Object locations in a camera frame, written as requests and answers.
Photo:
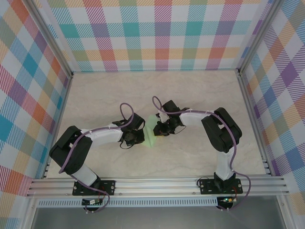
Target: checkered backdrop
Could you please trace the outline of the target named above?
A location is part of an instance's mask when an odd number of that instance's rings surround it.
[[[21,0],[0,0],[0,229],[43,169],[68,78]]]
[[[244,75],[275,173],[305,225],[305,0],[286,0]]]
[[[91,72],[235,69],[271,0],[35,2],[71,68]]]
[[[243,51],[243,54],[242,54],[241,58],[239,59],[239,62],[238,62],[238,65],[237,65],[236,68],[239,69],[239,68],[241,67],[241,65],[242,65],[242,63],[243,63],[243,61],[244,61],[244,58],[245,58],[245,56],[247,55],[247,53],[248,53],[248,51],[249,51],[249,48],[251,47],[253,41],[255,40],[256,35],[257,35],[257,32],[258,32],[259,29],[261,28],[261,26],[262,26],[262,24],[263,24],[263,21],[264,21],[264,19],[266,18],[266,16],[267,16],[267,14],[268,14],[268,12],[269,12],[269,10],[270,10],[270,7],[271,7],[271,5],[272,5],[273,2],[274,2],[274,0],[268,0],[266,6],[265,6],[265,8],[264,8],[264,11],[262,12],[262,15],[260,16],[260,18],[259,18],[259,20],[258,20],[258,22],[257,22],[257,24],[256,24],[256,27],[255,27],[255,29],[253,30],[253,32],[252,32],[252,34],[251,34],[251,36],[250,36],[250,39],[248,40],[248,43],[247,43],[247,45],[246,45],[246,47],[245,47],[245,49],[244,49],[244,51]]]

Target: beige floor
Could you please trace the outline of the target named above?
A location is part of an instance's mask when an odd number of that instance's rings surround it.
[[[59,136],[70,125],[88,129],[120,120],[122,102],[130,103],[137,114],[147,119],[157,113],[153,95],[163,103],[172,99],[180,108],[224,107],[243,132],[234,168],[246,174],[264,173],[234,71],[76,74]],[[101,177],[203,176],[214,173],[216,153],[204,128],[188,127],[178,135],[159,137],[153,148],[135,145],[122,150],[119,143],[113,143],[91,149],[85,163]],[[52,161],[48,177],[67,176],[58,171]]]

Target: light green block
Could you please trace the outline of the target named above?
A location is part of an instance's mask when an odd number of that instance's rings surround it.
[[[157,137],[153,133],[154,127],[157,125],[158,118],[155,115],[150,115],[148,120],[145,123],[143,129],[145,141],[141,144],[147,147],[152,148],[157,140]]]

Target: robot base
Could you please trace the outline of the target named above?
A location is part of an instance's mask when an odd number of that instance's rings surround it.
[[[200,193],[202,195],[206,194],[242,194],[243,187],[240,179],[235,178],[228,188],[220,191],[215,185],[214,179],[200,179],[198,181],[200,187]]]
[[[109,196],[114,195],[115,180],[98,180],[97,182],[99,182],[99,184],[93,183],[91,185],[91,187],[105,191],[109,194]],[[78,182],[74,182],[72,195],[73,196],[98,196],[99,192],[88,189]]]

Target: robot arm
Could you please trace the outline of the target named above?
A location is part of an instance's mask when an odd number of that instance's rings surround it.
[[[99,176],[84,164],[89,149],[111,142],[121,142],[121,144],[126,142],[127,146],[142,143],[144,141],[144,132],[139,127],[144,123],[144,119],[136,113],[128,126],[111,129],[111,127],[123,126],[129,121],[130,118],[113,122],[102,130],[89,131],[77,143],[63,171],[89,187],[99,188]],[[50,157],[62,167],[76,139],[86,132],[88,130],[80,130],[76,126],[70,126],[50,150]]]
[[[166,112],[190,111],[181,114],[165,114],[161,111],[157,114],[160,121],[154,128],[155,135],[168,136],[174,134],[179,126],[204,126],[205,131],[213,147],[217,150],[217,168],[214,174],[214,184],[219,191],[224,191],[235,180],[235,173],[230,169],[230,162],[234,155],[233,141],[227,129],[214,116],[206,113],[192,113],[192,109],[184,108],[180,110],[175,103],[170,100],[162,108]],[[213,111],[229,126],[236,143],[242,136],[242,131],[234,122],[224,108]]]

